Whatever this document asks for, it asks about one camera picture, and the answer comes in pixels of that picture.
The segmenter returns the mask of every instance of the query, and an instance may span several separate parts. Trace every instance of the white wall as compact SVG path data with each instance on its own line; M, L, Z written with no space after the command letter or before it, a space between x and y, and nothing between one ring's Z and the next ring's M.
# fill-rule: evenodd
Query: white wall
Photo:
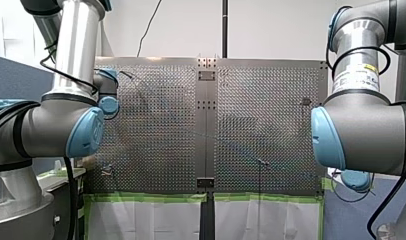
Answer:
M342 5L375 0L230 0L230 58L324 59L328 23ZM135 56L158 0L112 0L101 24L103 56ZM163 0L143 42L141 56L214 57L222 51L222 0ZM20 4L0 0L0 56L39 66L45 44ZM394 100L397 57L381 77Z
M136 55L158 0L115 0L103 54ZM230 0L229 57L323 59L331 0ZM162 1L141 56L221 55L222 0Z
M0 0L0 56L39 67L47 56L45 43L33 17L20 0Z

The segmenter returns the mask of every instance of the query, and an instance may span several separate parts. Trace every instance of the wire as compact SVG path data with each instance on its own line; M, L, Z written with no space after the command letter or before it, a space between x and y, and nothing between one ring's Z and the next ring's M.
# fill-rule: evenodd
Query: wire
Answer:
M104 70L104 69L100 69L100 68L94 68L94 70L106 74L107 77L111 78L111 79L116 83L116 88L119 87L119 81L118 81L118 79L117 79L115 76L113 76L111 73L109 73L108 71L106 71L106 70Z
M121 111L121 105L118 106L118 111L116 111L116 113L115 113L115 115L113 115L113 117L105 118L104 120L110 121L110 120L115 119L115 118L118 116L118 114L119 114L120 111Z
M331 66L331 63L330 63L329 51L332 48L335 25L336 25L338 19L340 18L341 14L350 8L352 8L352 7L343 6L343 7L339 8L338 11L334 14L333 18L331 19L330 25L328 26L329 30L328 30L328 38L327 38L327 49L325 51L325 55L326 55L325 59L326 59L327 65L330 69L332 69L333 67Z
M340 57L338 57L337 60L335 61L334 65L331 65L329 51L332 50L332 42L333 42L333 36L334 36L334 30L335 30L335 27L336 27L336 23L339 20L341 14L343 12L345 12L346 10L350 9L350 8L352 8L352 7L351 6L343 6L343 7L341 7L336 12L336 14L334 14L334 16L333 16L333 18L331 20L331 24L329 25L327 47L326 47L326 51L325 51L325 59L326 59L326 63L328 65L328 67L331 69L332 79L334 79L334 77L335 77L335 72L336 72L338 64L345 57L349 56L350 54L353 54L355 51L363 50L363 49L376 50L376 51L381 52L382 54L384 54L384 56L386 57L387 63L386 63L386 66L384 67L384 69L379 73L380 75L382 75L383 73L385 73L389 69L390 64L391 64L391 58L390 58L390 55L384 49L382 49L380 47L377 47L377 46L362 46L362 47L357 47L357 48L350 49L350 50L344 52L343 54L341 54ZM395 51L390 49L387 45L384 45L384 46L387 49L389 49L390 51L396 53Z
M59 75L62 75L63 77L68 78L68 79L70 79L70 80L72 80L72 81L74 81L74 82L77 82L77 83L83 84L83 85L85 85L85 86L87 86L87 87L90 87L90 88L92 89L91 95L96 94L96 93L98 92L98 88L97 88L96 86L94 86L93 84L91 84L91 83L89 83L89 82L86 82L86 81L84 81L84 80L80 80L80 79L78 79L78 78L75 78L75 77L73 77L73 76L71 76L71 75L69 75L69 74L67 74L67 73L64 73L64 72L62 72L62 71L59 71L59 70L57 70L57 69L55 69L55 68L53 68L53 67L50 67L50 66L48 66L47 64L45 64L45 62L48 61L48 59L51 58L51 56L53 55L53 53L54 53L55 51L56 51L56 50L51 51L50 54L49 54L46 58L44 58L43 60L40 61L41 66L47 68L48 70L50 70L50 71L52 71L52 72L55 72L55 73L57 73L57 74L59 74Z
M382 75L383 73L385 73L391 64L391 57L390 55L382 48L377 47L377 46L361 46L361 47L356 47L356 48L352 48L350 50L347 50L346 52L344 52L343 54L340 55L340 57L337 58L337 60L335 61L333 67L331 68L331 75L334 79L335 77L335 72L337 69L338 64L347 56L349 56L350 54L354 53L355 51L359 51L359 50L365 50L365 49L371 49L371 50L376 50L382 54L384 54L384 56L386 57L387 63L386 66L384 67L383 70L381 70L380 75Z
M332 176L331 176L331 188L333 189L334 194L335 194L341 201L347 202L347 203L360 202L360 201L364 200L364 199L369 195L369 193L371 192L371 187L372 187L372 185L374 184L374 177L375 177L375 174L374 174L374 173L372 174L371 184L370 184L369 190L368 190L366 193L364 193L360 198L357 198L357 199L354 199L354 200L349 200L349 199L343 198L342 196L340 196L340 194L338 194L336 188L334 187L334 182L335 182L335 180L334 180L334 175L335 175L335 174L339 174L339 173L337 173L336 171L337 171L337 169L334 170L334 172L333 172L333 174L332 174Z
M63 157L66 166L66 173L68 175L68 184L69 184L69 195L70 195L70 218L69 218L69 231L68 231L68 240L73 239L75 233L75 225L77 219L77 194L78 188L75 184L75 179L73 177L72 164L68 157Z
M20 113L28 111L40 104L33 101L23 101L10 105L2 110L0 110L0 128L4 126L10 119L17 116Z
M389 47L389 46L387 46L387 45L383 45L385 48L387 48L387 50L389 50L390 52L392 52L392 53L394 53L394 54L396 54L396 55L399 55L399 53L398 52L396 52L395 50L393 50L391 47Z
M138 47L137 57L140 56L141 47L142 47L142 45L143 45L143 40L144 40L144 38L147 36L147 33L149 32L150 25L151 25L151 23L152 23L152 21L153 21L154 16L155 16L156 13L157 13L157 10L159 9L159 6L160 6L161 3L162 3L162 0L159 0L159 2L157 3L156 9L154 10L153 15L152 15L151 18L150 18L150 21L149 21L149 23L147 24L147 29L146 29L146 31L144 32L144 35L143 35L143 36L141 37L141 39L140 39L140 46Z
M399 101L399 102L393 103L391 105L402 105L402 104L406 104L406 101ZM383 200L383 202L380 204L380 206L378 206L377 210L375 210L374 214L372 214L371 218L368 221L368 224L366 227L372 238L376 239L376 236L375 236L374 232L372 231L372 225L374 224L374 222L378 218L378 216L381 214L381 212L390 203L390 201L393 199L393 197L396 195L396 193L399 191L399 189L402 187L402 185L403 185L403 183L405 183L405 181L406 181L406 167L404 167L402 176L399 178L396 185L394 185L393 189L390 191L390 193L387 195L387 197Z
M119 74L125 75L130 80L134 80L134 77L137 78L137 79L140 79L138 76L136 76L135 74L133 74L131 72L119 71ZM154 91L151 88L148 88L147 84L145 84L144 82L143 82L143 84L150 92L154 93ZM160 99L161 103L163 104L164 109L166 109L166 111L168 112L169 116L176 122L177 119L176 119L175 115L170 111L170 107L169 107L169 104L167 103L167 101L165 99L163 99L163 98L159 98L159 99ZM191 131L191 130L186 129L186 128L182 128L182 129L184 131L187 131L187 132L193 134L193 135L201 136L201 137L204 137L204 138L211 138L211 139L213 139L213 140L215 140L217 142L223 143L223 144L227 145L228 147L230 147L231 149L233 149L234 151L238 152L239 154L242 154L243 156L258 162L259 164L263 165L265 168L271 170L269 162L263 161L262 159L255 156L250 150L247 150L246 148L240 146L239 144L236 144L236 143L228 141L228 140L223 140L223 139L215 137L215 136L210 136L210 135L194 132L194 131Z

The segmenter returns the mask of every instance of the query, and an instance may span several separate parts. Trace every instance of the robotic arm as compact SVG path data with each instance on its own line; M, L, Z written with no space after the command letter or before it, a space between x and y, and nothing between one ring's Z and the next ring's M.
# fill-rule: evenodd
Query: robotic arm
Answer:
M48 67L55 72L53 87L40 104L0 100L0 239L51 239L53 197L41 192L31 159L95 153L104 115L118 111L116 72L94 70L98 23L110 5L97 0L21 2L57 57L56 67Z
M379 92L379 75L390 64L380 48L386 43L395 43L395 49L406 54L406 0L339 10L328 41L328 49L337 53L331 66L333 93L312 111L312 140L320 164L401 176L401 186L406 179L406 102L392 104ZM379 52L388 61L382 71ZM405 211L397 223L398 240L406 240ZM372 236L371 225L378 214L369 223Z

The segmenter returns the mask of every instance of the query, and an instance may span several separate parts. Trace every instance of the blue joint cap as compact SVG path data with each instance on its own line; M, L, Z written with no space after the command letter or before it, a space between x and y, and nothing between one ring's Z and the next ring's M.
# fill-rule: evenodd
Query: blue joint cap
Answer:
M312 109L312 145L316 161L325 166L346 169L343 147L333 121L323 107Z
M104 114L98 107L88 109L73 127L66 145L66 156L85 157L94 154L103 137Z
M110 78L114 81L118 78L118 72L113 68L101 68L101 70L103 70L103 71L97 70L97 74L99 74L103 77Z
M346 170L341 172L341 180L346 187L359 193L367 192L371 186L368 172Z
M0 110L14 103L25 101L24 99L0 99Z
M103 110L105 115L115 114L119 110L118 100L110 96L100 99L98 106Z

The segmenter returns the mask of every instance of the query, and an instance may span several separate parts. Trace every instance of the perforated metal panel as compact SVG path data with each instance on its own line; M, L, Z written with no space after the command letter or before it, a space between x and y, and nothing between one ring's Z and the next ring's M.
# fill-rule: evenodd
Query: perforated metal panel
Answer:
M195 191L195 61L98 61L134 79L118 77L121 111L105 123L90 191Z
M317 194L310 111L327 93L325 64L202 61L98 59L134 79L119 76L121 111L106 122L88 190L187 193L214 177L216 192Z
M219 61L216 191L321 189L310 114L326 94L326 72L314 61Z

